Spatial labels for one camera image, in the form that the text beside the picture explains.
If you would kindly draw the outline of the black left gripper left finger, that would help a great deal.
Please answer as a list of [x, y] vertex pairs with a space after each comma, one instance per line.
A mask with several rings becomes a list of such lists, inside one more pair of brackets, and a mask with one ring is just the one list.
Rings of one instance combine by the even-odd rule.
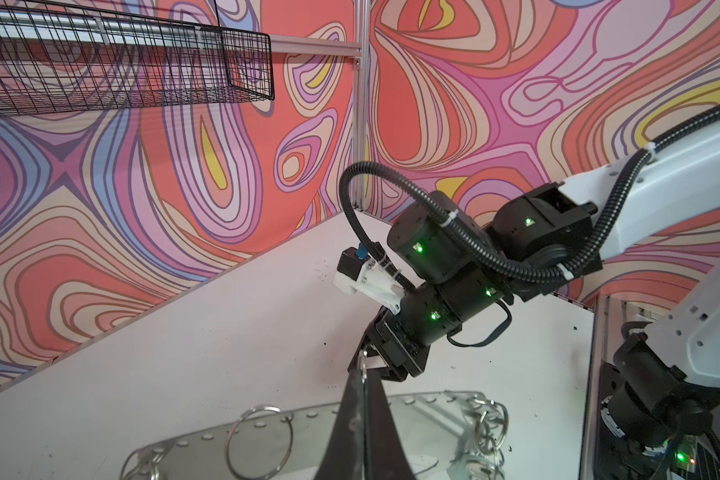
[[349, 374], [316, 480], [364, 478], [366, 392], [362, 374]]

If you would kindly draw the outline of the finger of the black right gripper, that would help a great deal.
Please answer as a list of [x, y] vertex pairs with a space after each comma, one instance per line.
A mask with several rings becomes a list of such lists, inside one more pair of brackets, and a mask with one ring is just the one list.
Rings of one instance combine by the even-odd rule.
[[366, 368], [380, 375], [388, 375], [390, 366], [383, 345], [384, 340], [380, 337], [364, 335], [350, 357], [347, 372], [352, 373]]

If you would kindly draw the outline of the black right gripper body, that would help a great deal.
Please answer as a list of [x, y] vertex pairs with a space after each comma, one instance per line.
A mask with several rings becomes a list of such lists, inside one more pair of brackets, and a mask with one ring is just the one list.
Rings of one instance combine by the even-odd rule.
[[368, 326], [368, 355], [383, 361], [382, 367], [376, 367], [382, 378], [417, 377], [424, 372], [431, 344], [437, 339], [435, 323], [380, 308]]

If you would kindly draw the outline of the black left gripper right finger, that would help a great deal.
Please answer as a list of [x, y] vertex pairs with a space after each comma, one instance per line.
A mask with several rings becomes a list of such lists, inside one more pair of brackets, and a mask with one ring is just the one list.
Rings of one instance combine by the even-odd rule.
[[414, 480], [379, 374], [365, 380], [364, 472], [370, 480]]

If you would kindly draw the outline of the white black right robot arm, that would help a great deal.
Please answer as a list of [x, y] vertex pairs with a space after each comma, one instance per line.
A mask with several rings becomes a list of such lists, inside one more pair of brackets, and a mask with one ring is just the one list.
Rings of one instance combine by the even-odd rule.
[[[575, 198], [574, 186], [594, 178], [586, 172], [509, 201], [485, 228], [444, 193], [426, 192], [390, 167], [347, 167], [339, 200], [360, 245], [343, 253], [338, 270], [354, 279], [362, 263], [373, 260], [403, 290], [399, 304], [383, 307], [362, 340], [382, 358], [382, 378], [420, 375], [433, 343], [452, 339], [491, 305], [530, 300], [599, 271], [608, 242], [626, 229], [627, 206], [646, 188], [644, 170], [682, 140], [703, 135], [720, 136], [720, 105], [662, 133], [621, 167], [607, 167], [603, 199]], [[349, 187], [360, 176], [388, 181], [411, 198], [385, 243], [370, 239], [351, 207]]]

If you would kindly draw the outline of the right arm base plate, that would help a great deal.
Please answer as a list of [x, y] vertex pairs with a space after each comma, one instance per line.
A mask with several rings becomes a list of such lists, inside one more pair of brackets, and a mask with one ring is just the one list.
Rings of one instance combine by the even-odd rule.
[[590, 379], [582, 479], [720, 479], [720, 439], [712, 411], [695, 398], [652, 413], [619, 370], [603, 363]]

